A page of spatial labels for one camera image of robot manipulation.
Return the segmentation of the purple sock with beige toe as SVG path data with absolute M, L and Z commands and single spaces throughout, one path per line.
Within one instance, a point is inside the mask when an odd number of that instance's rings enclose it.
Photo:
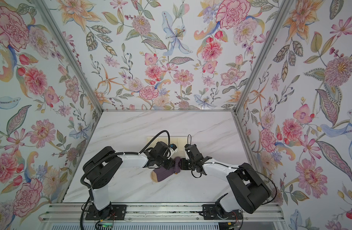
M 153 182 L 161 182 L 174 174 L 180 173 L 181 172 L 180 162 L 181 162 L 181 158 L 176 157 L 175 158 L 175 165 L 173 167 L 171 167 L 170 169 L 167 170 L 164 167 L 154 169 L 151 172 L 152 181 Z

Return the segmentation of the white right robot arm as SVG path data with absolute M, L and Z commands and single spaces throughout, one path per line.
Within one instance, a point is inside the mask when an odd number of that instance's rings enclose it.
M 181 160 L 181 169 L 213 176 L 229 184 L 232 193 L 217 199 L 216 210 L 229 213 L 241 209 L 253 214 L 260 206 L 269 203 L 272 192 L 250 164 L 229 165 L 204 157 L 195 144 L 186 144 L 185 152 L 188 158 Z

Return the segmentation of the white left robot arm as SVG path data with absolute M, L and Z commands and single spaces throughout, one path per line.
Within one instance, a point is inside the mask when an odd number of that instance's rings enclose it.
M 169 170 L 175 166 L 171 154 L 177 150 L 175 144 L 168 145 L 162 141 L 140 152 L 116 152 L 107 146 L 85 163 L 80 183 L 88 188 L 89 200 L 95 209 L 103 211 L 111 205 L 108 183 L 119 169 L 156 165 Z

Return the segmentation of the cream compartment tray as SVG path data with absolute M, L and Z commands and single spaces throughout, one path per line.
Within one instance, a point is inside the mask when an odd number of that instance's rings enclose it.
M 164 142 L 168 143 L 168 137 L 167 136 L 159 136 L 157 137 L 148 147 L 155 147 L 157 142 Z M 183 152 L 185 153 L 185 145 L 188 144 L 188 137 L 187 136 L 171 136 L 170 137 L 170 143 L 175 144 L 177 146 L 178 152 Z

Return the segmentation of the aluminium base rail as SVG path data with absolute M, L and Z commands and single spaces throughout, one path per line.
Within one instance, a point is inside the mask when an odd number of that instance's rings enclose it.
M 49 205 L 40 230 L 286 230 L 280 207 L 271 203 L 253 214 L 235 210 L 225 217 L 213 203 L 116 203 L 103 221 L 81 203 Z

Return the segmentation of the aluminium corner post right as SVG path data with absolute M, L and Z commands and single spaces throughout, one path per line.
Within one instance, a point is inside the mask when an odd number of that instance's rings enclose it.
M 249 91 L 252 87 L 252 84 L 254 83 L 261 67 L 263 66 L 263 64 L 265 63 L 265 60 L 267 58 L 267 55 L 270 51 L 270 49 L 273 46 L 273 43 L 276 39 L 276 36 L 283 24 L 283 21 L 285 20 L 286 16 L 288 15 L 289 9 L 291 7 L 291 5 L 293 4 L 293 1 L 282 1 L 282 4 L 280 6 L 280 8 L 277 11 L 277 16 L 274 19 L 274 22 L 272 24 L 271 30 L 270 30 L 270 34 L 269 36 L 266 38 L 264 45 L 262 46 L 261 52 L 259 53 L 259 55 L 257 56 L 257 61 L 256 64 L 254 65 L 254 67 L 252 68 L 252 72 L 250 74 L 250 76 L 247 79 L 247 82 L 243 88 L 242 94 L 240 96 L 240 99 L 234 109 L 233 114 L 234 115 L 238 115 L 238 113 L 240 111 L 243 110 L 243 105 L 245 100 L 247 99 L 247 96 L 249 94 Z

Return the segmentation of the aluminium corner post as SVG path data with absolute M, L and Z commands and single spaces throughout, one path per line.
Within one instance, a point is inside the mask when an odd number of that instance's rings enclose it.
M 47 27 L 52 32 L 53 38 L 56 40 L 60 48 L 63 50 L 63 54 L 67 62 L 73 68 L 76 76 L 78 77 L 80 83 L 82 84 L 84 90 L 86 90 L 89 99 L 91 100 L 92 106 L 97 110 L 99 116 L 103 114 L 103 107 L 100 105 L 97 97 L 95 96 L 94 90 L 90 87 L 89 82 L 86 79 L 84 72 L 82 71 L 80 65 L 78 64 L 76 58 L 71 52 L 70 46 L 68 45 L 66 39 L 64 38 L 59 26 L 54 20 L 50 10 L 48 9 L 44 1 L 33 0 L 32 3 L 42 16 L 44 22 L 47 24 Z
M 270 30 L 270 34 L 269 36 L 266 38 L 264 45 L 262 46 L 261 52 L 259 53 L 259 55 L 257 56 L 257 61 L 256 64 L 254 65 L 254 67 L 252 68 L 252 72 L 250 74 L 250 76 L 247 79 L 247 82 L 243 88 L 242 94 L 240 96 L 240 99 L 234 109 L 233 114 L 234 115 L 238 115 L 238 113 L 240 111 L 243 110 L 243 105 L 245 100 L 247 99 L 247 96 L 249 94 L 249 91 L 252 87 L 252 84 L 254 83 L 261 67 L 263 66 L 263 64 L 265 63 L 265 60 L 267 58 L 267 55 L 270 51 L 270 49 L 273 46 L 273 43 L 276 39 L 276 36 L 283 24 L 283 21 L 285 20 L 286 16 L 288 15 L 289 9 L 291 7 L 291 5 L 293 4 L 293 1 L 282 1 L 282 4 L 280 6 L 280 8 L 277 11 L 277 16 L 274 19 L 274 22 L 272 24 L 271 30 Z

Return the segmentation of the aluminium corner post left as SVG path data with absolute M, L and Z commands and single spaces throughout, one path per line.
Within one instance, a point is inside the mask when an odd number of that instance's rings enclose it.
M 33 0 L 32 3 L 42 16 L 44 22 L 47 24 L 47 27 L 52 32 L 53 38 L 56 40 L 60 48 L 63 50 L 63 54 L 67 62 L 73 68 L 76 76 L 78 77 L 80 83 L 82 84 L 84 90 L 86 90 L 89 99 L 91 100 L 92 106 L 97 110 L 99 116 L 103 114 L 103 107 L 100 105 L 97 97 L 95 96 L 94 90 L 90 87 L 89 82 L 86 79 L 84 72 L 82 71 L 80 65 L 78 64 L 76 58 L 71 52 L 70 46 L 68 45 L 66 39 L 64 38 L 59 26 L 54 20 L 50 10 L 48 9 L 44 1 Z

